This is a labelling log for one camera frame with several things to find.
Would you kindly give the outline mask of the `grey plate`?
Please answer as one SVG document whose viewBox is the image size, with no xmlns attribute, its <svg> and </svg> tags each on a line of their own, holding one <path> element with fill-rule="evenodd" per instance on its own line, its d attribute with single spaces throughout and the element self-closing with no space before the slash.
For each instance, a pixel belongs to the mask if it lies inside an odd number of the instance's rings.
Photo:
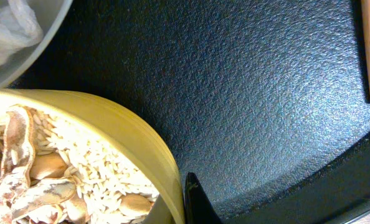
<svg viewBox="0 0 370 224">
<path fill-rule="evenodd" d="M 6 6 L 7 2 L 0 1 L 0 8 Z M 44 36 L 38 44 L 16 52 L 0 66 L 0 88 L 8 86 L 19 78 L 35 62 L 58 31 L 72 5 L 72 0 L 28 0 L 27 2 L 36 14 Z"/>
</svg>

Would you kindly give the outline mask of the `white napkin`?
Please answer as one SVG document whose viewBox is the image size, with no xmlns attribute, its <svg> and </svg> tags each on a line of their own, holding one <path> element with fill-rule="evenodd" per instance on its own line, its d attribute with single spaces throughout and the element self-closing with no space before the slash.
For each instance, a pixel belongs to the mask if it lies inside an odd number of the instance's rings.
<svg viewBox="0 0 370 224">
<path fill-rule="evenodd" d="M 0 8 L 0 66 L 26 47 L 38 44 L 44 33 L 25 0 L 8 0 Z"/>
</svg>

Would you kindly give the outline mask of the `food scraps with rice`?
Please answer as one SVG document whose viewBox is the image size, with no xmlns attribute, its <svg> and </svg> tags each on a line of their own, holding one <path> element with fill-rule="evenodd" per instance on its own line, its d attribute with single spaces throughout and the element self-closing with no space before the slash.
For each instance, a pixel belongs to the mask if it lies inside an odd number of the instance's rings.
<svg viewBox="0 0 370 224">
<path fill-rule="evenodd" d="M 142 223 L 158 196 L 83 126 L 24 105 L 0 114 L 0 223 Z"/>
</svg>

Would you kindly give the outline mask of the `yellow bowl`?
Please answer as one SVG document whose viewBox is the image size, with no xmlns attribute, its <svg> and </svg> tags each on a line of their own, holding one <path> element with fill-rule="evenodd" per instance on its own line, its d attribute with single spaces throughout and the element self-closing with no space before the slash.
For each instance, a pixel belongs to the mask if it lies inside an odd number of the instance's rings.
<svg viewBox="0 0 370 224">
<path fill-rule="evenodd" d="M 11 105 L 51 110 L 106 139 L 149 178 L 160 192 L 145 223 L 185 223 L 179 169 L 159 134 L 122 105 L 77 91 L 0 90 L 0 117 Z"/>
</svg>

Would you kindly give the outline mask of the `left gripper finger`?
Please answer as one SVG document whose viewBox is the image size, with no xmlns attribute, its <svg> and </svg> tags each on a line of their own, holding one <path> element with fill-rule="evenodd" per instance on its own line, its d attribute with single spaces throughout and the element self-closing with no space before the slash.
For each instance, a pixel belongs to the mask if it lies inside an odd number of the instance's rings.
<svg viewBox="0 0 370 224">
<path fill-rule="evenodd" d="M 193 172 L 187 174 L 184 198 L 187 224 L 222 224 Z"/>
</svg>

